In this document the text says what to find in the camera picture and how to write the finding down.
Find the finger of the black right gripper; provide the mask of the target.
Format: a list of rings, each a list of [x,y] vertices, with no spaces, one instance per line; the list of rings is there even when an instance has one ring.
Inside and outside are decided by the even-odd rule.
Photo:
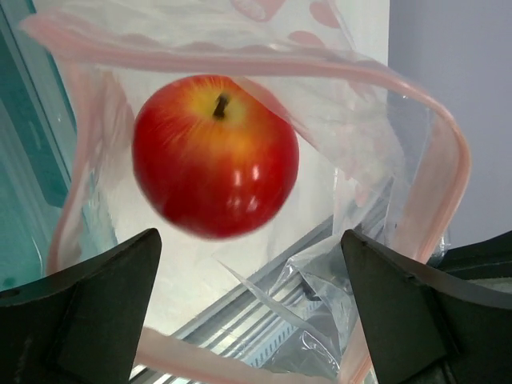
[[[512,234],[447,251],[438,269],[463,280],[511,277]]]

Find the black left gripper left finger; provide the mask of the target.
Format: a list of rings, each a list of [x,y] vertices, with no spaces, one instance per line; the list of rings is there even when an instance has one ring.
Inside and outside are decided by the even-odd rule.
[[[161,256],[156,229],[1,293],[3,383],[127,383]]]

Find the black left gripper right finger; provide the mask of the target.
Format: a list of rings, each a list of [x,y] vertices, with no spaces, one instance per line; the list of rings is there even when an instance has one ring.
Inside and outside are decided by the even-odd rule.
[[[456,278],[352,230],[342,252],[360,317],[344,383],[510,382],[511,277]]]

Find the clear pink zip top bag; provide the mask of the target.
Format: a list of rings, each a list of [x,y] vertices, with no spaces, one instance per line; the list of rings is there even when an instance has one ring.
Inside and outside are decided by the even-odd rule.
[[[427,262],[464,194],[470,151],[451,113],[387,66],[353,51],[332,1],[68,1],[21,22],[58,62],[77,123],[70,192],[46,271],[84,259],[83,227],[108,247],[154,225],[164,263],[140,349],[159,360],[170,325],[170,264],[211,257],[221,286],[249,275],[313,229],[327,240],[286,264],[330,307],[341,339],[338,381],[373,377],[354,302],[310,271],[328,245],[360,226],[400,254]],[[134,117],[160,86],[192,74],[231,76],[257,99],[271,93],[301,143],[298,180],[278,216],[225,241],[181,234],[152,211],[134,183]]]

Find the red yellow fake apple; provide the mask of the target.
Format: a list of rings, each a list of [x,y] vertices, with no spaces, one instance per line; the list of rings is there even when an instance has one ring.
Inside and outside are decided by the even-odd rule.
[[[170,224],[224,240],[270,222],[298,176],[289,115],[249,79],[198,74],[155,91],[134,124],[135,180]]]

